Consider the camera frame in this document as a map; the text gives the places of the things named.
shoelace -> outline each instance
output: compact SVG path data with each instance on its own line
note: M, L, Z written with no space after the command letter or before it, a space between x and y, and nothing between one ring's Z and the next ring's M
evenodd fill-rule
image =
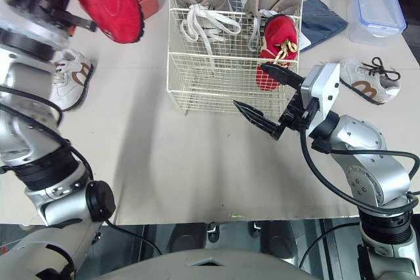
M232 26L233 31L228 29L225 25ZM221 36L222 32L231 35L237 35L241 31L241 26L238 22L231 18L225 17L223 14L211 11L208 7L200 4L190 5L186 20L180 24L180 30L189 42L196 42L200 38L204 42L205 49L208 55L213 55L210 42L226 41ZM215 68L215 61L210 58L211 67Z
M365 66L365 67L361 67L362 69L368 70L369 75L375 75L375 73L378 73L379 75L384 75L389 81L400 80L400 78L401 78L400 73L395 71L395 70L385 70L385 68L383 67L382 60L379 57L373 57L371 63L372 63L372 65L365 64L364 62L362 62L363 66ZM391 79L388 76L388 73L393 73L393 74L397 75L397 78L396 79Z
M290 52L297 52L297 45L291 42L289 39L286 39L282 44L275 45L280 46L280 50L277 53L274 63L277 64L279 59L284 59Z
M66 83L66 76L64 75L64 72L62 71L62 66L65 66L65 64L57 64L54 76L52 77L52 83L53 85L63 85Z
M278 14L277 11L274 10L264 10L261 9L259 11L259 15L254 17L253 21L253 29L251 35L248 38L248 49L251 52L256 52L260 49L260 42L261 42L261 35L260 35L260 25L261 25L261 17L264 16L265 18L271 18Z

red slipper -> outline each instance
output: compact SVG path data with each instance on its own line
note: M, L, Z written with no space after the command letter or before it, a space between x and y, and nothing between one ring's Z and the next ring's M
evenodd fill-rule
M297 32L293 20L288 16L273 16L265 26L260 58L277 58L293 60L297 55ZM290 63L281 64L287 67ZM280 83L260 66L257 67L256 82L263 91L270 91L277 88Z
M134 43L143 35L137 0L79 0L98 27L112 41Z

white table surface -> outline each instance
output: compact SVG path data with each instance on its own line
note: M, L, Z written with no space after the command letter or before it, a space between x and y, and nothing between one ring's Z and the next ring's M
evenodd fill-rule
M348 0L322 0L344 19ZM315 179L303 160L297 133L279 142L241 115L181 114L165 89L168 0L147 19L140 42L119 45L101 32L77 29L71 48L97 61L85 103L64 116L62 134L89 160L95 179L111 185L118 224L226 222L356 216L357 209ZM86 16L73 1L71 11ZM420 68L399 36L389 47L350 42L347 31L301 54L300 74L314 64L380 56L402 74L402 90L376 106L346 87L333 110L373 123L390 150L420 155ZM325 176L350 193L330 156L312 152ZM401 160L406 168L411 161ZM0 222L38 224L24 185L0 177ZM412 190L420 190L420 176Z

wire basket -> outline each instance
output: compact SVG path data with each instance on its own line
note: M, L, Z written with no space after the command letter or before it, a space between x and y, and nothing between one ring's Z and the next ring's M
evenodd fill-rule
M244 6L247 0L230 0ZM301 6L296 16L290 16L300 33ZM263 111L265 115L278 117L284 111L294 90L279 86L271 91L261 90L255 80L257 66L271 59L259 58L260 48L248 49L249 32L253 17L246 12L219 12L240 23L237 35L224 34L225 41L211 43L212 55L203 41L188 41L180 31L181 22L187 19L190 9L179 8L176 0L169 7L169 49L167 63L167 91L179 109L237 113L233 100L245 102ZM261 19L260 36L263 36L266 19ZM297 73L296 60L281 64Z

white sneaker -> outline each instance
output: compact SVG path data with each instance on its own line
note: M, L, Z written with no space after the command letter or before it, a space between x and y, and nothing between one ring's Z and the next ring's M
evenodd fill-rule
M377 105L397 96L401 89L400 78L397 71L385 70L379 57L372 59L372 65L351 58L340 61L341 83Z
M68 111L85 98L93 66L90 60L73 49L63 50L62 56L63 59L56 64L50 101Z

